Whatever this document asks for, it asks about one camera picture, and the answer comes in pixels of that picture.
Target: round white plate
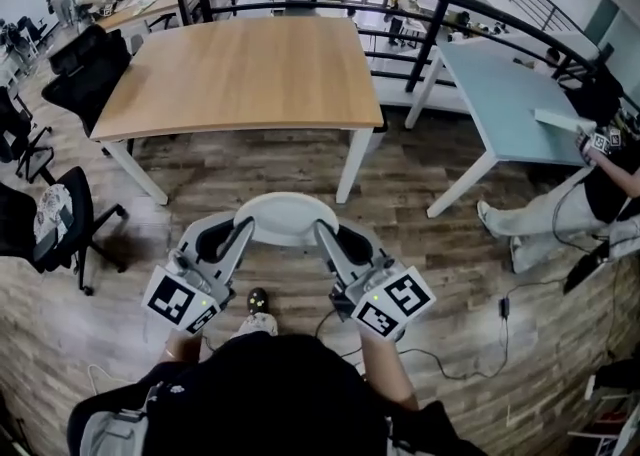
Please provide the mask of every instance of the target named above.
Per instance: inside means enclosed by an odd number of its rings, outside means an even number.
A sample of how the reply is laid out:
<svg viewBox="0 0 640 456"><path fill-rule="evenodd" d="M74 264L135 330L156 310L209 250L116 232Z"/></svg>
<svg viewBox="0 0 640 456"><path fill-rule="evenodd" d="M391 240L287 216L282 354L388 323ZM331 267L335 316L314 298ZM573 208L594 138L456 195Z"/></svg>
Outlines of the round white plate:
<svg viewBox="0 0 640 456"><path fill-rule="evenodd" d="M338 218L331 208L300 193L268 193L244 204L233 220L234 226L247 218L256 223L253 240L277 246L315 246L313 225L322 220L338 233Z"/></svg>

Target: light blue table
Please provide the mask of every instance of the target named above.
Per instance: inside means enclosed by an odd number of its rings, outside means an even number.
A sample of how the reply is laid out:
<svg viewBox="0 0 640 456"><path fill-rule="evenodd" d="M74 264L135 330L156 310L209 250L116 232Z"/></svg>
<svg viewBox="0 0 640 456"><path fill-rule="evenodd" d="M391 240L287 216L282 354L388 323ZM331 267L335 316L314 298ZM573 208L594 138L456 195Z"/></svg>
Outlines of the light blue table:
<svg viewBox="0 0 640 456"><path fill-rule="evenodd" d="M551 79L472 44L438 46L424 86L405 121L413 128L442 67L458 87L486 152L433 205L434 218L460 198L500 161L584 166L575 134L537 122L535 109L578 117L562 88Z"/></svg>

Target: table leg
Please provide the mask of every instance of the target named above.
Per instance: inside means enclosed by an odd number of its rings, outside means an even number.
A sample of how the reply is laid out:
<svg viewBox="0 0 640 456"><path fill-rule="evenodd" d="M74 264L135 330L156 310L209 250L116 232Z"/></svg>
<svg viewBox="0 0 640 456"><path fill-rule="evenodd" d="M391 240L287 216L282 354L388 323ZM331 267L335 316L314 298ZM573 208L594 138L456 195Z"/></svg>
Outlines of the table leg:
<svg viewBox="0 0 640 456"><path fill-rule="evenodd" d="M447 207L469 191L471 186L484 177L497 163L496 156L489 151L485 151L480 159L473 163L473 166L464 172L464 175L427 209L427 216L429 218L440 216Z"/></svg>
<svg viewBox="0 0 640 456"><path fill-rule="evenodd" d="M440 74L440 71L443 67L444 63L442 61L442 56L440 56L440 51L437 51L436 56L431 62L431 66L429 67L429 73L427 74L427 77L424 78L422 91L420 92L420 95L418 95L416 101L413 103L413 106L411 106L411 111L409 111L409 115L404 121L405 128L413 129L413 126L416 124L416 120L418 120L418 117L422 112L422 108L427 102L429 95L431 95L431 90L433 90L433 87L436 84L436 80L438 79L438 75Z"/></svg>
<svg viewBox="0 0 640 456"><path fill-rule="evenodd" d="M356 180L356 175L362 164L362 159L369 146L369 140L373 129L358 129L354 131L353 139L351 140L351 147L349 147L349 155L344 163L342 170L342 177L340 178L340 185L338 186L338 192L336 193L336 203L344 204L349 198L349 192Z"/></svg>
<svg viewBox="0 0 640 456"><path fill-rule="evenodd" d="M131 175L133 180L135 180L157 204L167 205L167 203L169 203L169 198L166 193L162 191L140 165L136 163L135 159L131 157L131 154L127 152L124 144L111 141L102 141L101 143L104 148L109 151L111 157Z"/></svg>

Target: trash bin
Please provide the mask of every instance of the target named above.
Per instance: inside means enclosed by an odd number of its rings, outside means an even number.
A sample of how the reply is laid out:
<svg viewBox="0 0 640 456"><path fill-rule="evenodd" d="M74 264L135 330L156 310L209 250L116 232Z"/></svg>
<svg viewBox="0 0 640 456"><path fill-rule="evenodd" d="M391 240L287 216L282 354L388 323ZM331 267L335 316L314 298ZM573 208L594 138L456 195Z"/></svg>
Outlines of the trash bin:
<svg viewBox="0 0 640 456"><path fill-rule="evenodd" d="M389 124L387 123L387 115L385 112L382 112L382 121L384 122L381 127L374 127L373 134L371 135L371 139L369 140L369 145L367 146L367 150L364 153L365 156L372 154L382 143L382 139L384 135L387 134L389 130ZM349 142L353 140L354 131L349 133Z"/></svg>

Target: white cable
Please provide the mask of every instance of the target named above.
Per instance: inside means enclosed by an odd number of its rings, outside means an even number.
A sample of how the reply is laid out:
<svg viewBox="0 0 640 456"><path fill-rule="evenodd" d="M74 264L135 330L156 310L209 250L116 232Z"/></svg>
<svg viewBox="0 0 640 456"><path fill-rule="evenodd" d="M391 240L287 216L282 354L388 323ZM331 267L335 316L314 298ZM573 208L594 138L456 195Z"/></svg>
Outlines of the white cable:
<svg viewBox="0 0 640 456"><path fill-rule="evenodd" d="M97 396L98 395L98 390L96 389L96 383L93 380L93 375L91 374L91 369L95 368L98 369L99 371L101 371L107 378L109 378L111 381L114 381L116 383L124 383L125 385L133 385L135 382L134 381L127 381L127 380L120 380L118 378L114 378L113 376L111 376L107 371L105 371L102 367L100 367L99 365L96 364L91 364L87 367L87 374L89 375L89 381L91 382L91 388L93 389L93 395Z"/></svg>

